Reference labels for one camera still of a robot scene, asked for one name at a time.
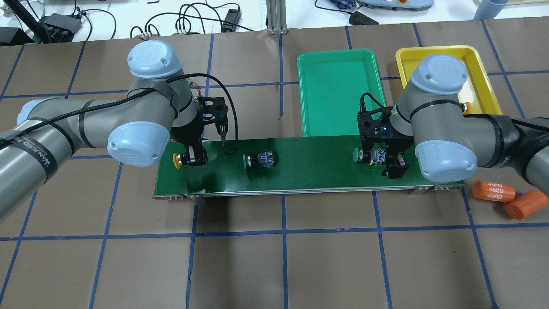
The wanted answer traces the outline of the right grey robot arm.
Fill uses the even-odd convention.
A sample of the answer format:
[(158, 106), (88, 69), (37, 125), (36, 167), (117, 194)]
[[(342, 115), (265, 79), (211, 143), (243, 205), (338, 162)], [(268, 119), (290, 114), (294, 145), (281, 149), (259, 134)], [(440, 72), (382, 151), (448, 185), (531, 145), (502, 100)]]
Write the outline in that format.
[(420, 174), (437, 183), (465, 180), (478, 168), (512, 167), (527, 183), (548, 193), (548, 118), (514, 119), (500, 114), (464, 114), (458, 93), (468, 78), (465, 65), (446, 54), (424, 58), (396, 104), (373, 111), (359, 100), (361, 148), (354, 162), (384, 164), (383, 176), (399, 179), (409, 168), (414, 145)]

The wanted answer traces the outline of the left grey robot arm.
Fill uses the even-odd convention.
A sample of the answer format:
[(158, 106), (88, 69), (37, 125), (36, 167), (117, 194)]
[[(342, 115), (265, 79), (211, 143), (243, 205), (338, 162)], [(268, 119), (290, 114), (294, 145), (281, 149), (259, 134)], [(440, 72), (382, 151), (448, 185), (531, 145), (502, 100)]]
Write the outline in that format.
[(208, 162), (204, 127), (228, 131), (230, 96), (194, 96), (173, 47), (161, 40), (137, 44), (127, 57), (135, 77), (124, 99), (47, 98), (26, 103), (16, 127), (1, 133), (0, 211), (10, 215), (82, 148), (103, 148), (122, 164), (158, 164), (169, 141), (184, 145), (183, 166)]

